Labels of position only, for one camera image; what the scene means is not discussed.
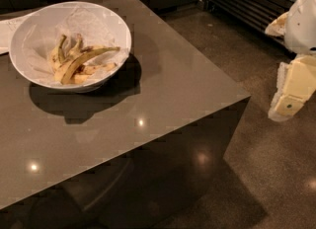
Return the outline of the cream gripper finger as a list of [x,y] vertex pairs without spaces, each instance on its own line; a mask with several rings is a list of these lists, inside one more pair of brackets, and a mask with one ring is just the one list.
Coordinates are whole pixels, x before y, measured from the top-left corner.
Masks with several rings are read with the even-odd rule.
[[268,24],[265,29],[265,34],[272,37],[283,37],[285,34],[285,22],[287,12],[278,16],[275,20]]
[[316,57],[298,55],[289,64],[279,65],[276,93],[268,112],[269,119],[285,121],[294,117],[316,91]]

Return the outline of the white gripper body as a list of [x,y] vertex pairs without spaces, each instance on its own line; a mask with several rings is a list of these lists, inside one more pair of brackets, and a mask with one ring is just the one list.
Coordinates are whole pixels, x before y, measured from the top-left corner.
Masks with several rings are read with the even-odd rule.
[[284,44],[297,54],[316,54],[316,0],[296,0],[290,7]]

